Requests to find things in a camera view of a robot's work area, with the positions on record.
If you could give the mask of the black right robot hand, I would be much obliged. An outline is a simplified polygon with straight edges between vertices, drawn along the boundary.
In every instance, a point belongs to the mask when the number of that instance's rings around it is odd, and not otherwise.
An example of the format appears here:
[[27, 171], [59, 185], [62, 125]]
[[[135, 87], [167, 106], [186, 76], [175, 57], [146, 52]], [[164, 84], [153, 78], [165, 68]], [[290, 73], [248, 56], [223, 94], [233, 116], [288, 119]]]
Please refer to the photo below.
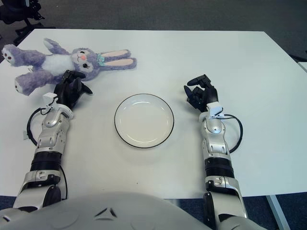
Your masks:
[[187, 102], [201, 112], [207, 112], [207, 104], [218, 101], [218, 93], [205, 75], [196, 77], [184, 85]]

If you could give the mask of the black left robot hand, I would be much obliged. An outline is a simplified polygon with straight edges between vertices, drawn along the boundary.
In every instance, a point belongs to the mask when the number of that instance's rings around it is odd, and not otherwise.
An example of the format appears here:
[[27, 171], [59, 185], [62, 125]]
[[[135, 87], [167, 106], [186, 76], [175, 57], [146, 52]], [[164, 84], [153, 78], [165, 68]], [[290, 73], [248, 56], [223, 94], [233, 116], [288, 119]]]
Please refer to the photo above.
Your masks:
[[58, 97], [57, 103], [72, 110], [82, 94], [93, 94], [90, 88], [84, 85], [82, 79], [85, 79], [85, 74], [67, 70], [54, 89], [54, 93]]

